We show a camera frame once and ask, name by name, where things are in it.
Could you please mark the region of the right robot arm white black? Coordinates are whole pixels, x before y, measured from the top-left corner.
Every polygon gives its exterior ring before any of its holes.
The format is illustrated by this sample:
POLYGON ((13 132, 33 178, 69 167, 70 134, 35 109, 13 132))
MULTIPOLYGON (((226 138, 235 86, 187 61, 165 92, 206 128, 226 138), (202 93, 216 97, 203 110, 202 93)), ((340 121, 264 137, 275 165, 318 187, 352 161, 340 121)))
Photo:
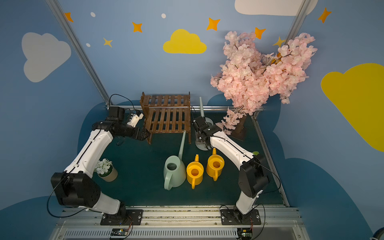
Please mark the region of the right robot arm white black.
POLYGON ((261 154, 254 155, 245 150, 218 126, 209 126, 203 117, 194 119, 192 125, 199 140, 207 147, 221 151, 238 168, 241 194, 234 211, 241 216, 248 215, 253 210, 259 195, 270 183, 268 168, 262 165, 262 160, 265 158, 261 154))

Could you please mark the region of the mint green watering can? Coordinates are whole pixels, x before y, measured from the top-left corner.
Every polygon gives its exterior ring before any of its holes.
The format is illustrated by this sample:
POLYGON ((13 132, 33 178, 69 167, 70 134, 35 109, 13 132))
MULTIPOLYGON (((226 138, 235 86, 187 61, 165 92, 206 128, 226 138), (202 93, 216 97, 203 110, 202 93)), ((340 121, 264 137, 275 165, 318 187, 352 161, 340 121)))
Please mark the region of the mint green watering can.
POLYGON ((167 158, 164 165, 164 189, 171 190, 181 186, 186 178, 186 166, 182 161, 184 145, 185 145, 186 131, 183 132, 183 137, 180 145, 179 154, 177 156, 170 156, 167 158))

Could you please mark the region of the brown wooden slatted shelf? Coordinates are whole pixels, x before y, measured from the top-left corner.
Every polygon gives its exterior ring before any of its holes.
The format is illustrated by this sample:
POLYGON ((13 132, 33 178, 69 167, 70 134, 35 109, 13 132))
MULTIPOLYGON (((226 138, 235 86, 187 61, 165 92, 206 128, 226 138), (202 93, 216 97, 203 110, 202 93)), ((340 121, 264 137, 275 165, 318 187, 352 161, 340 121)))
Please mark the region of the brown wooden slatted shelf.
POLYGON ((152 143, 154 134, 186 133, 189 143, 191 134, 191 96, 146 95, 142 93, 140 104, 145 116, 144 127, 150 132, 147 138, 152 143))

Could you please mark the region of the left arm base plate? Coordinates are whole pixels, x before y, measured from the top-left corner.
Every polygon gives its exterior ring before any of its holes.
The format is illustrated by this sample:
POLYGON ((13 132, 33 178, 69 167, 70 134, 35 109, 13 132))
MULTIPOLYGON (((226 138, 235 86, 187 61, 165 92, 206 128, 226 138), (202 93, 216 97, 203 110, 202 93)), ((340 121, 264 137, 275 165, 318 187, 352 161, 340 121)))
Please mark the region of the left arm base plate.
POLYGON ((139 226, 143 218, 142 209, 127 209, 124 215, 108 215, 102 216, 101 226, 139 226))

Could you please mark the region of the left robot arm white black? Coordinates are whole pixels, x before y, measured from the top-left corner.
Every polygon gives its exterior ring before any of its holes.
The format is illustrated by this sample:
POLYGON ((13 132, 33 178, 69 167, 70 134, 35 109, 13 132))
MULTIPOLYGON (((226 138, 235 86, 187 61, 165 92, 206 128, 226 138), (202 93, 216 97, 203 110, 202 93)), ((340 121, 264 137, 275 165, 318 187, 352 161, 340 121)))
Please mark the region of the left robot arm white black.
POLYGON ((103 194, 92 177, 100 157, 114 137, 143 141, 149 136, 149 131, 137 127, 143 117, 144 114, 137 111, 126 124, 122 117, 108 117, 92 125, 90 137, 77 157, 63 172, 54 173, 51 177, 53 192, 60 205, 85 207, 108 215, 125 214, 125 205, 103 194))

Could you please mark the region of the large pale blue watering can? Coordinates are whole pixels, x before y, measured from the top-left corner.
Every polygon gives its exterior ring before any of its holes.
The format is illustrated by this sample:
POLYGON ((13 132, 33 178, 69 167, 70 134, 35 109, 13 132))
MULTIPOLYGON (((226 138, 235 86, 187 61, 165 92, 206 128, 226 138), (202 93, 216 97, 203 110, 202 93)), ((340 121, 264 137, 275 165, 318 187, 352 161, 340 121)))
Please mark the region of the large pale blue watering can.
MULTIPOLYGON (((202 97, 199 97, 199 99, 200 99, 200 113, 201 113, 200 123, 204 123, 203 129, 207 129, 208 127, 211 127, 214 123, 212 119, 205 117, 202 97)), ((195 144, 196 144, 196 147, 202 151, 208 151, 212 149, 212 147, 208 147, 205 141, 202 138, 200 138, 199 132, 196 132, 195 144)))

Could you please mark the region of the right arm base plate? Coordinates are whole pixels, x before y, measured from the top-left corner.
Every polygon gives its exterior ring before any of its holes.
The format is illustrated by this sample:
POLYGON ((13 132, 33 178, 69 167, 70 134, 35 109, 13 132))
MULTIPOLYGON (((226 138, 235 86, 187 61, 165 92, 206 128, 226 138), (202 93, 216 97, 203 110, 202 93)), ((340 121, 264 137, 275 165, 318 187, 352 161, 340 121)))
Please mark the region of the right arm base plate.
POLYGON ((261 225, 262 220, 259 211, 254 209, 246 215, 242 215, 239 211, 233 209, 221 209, 222 225, 261 225))

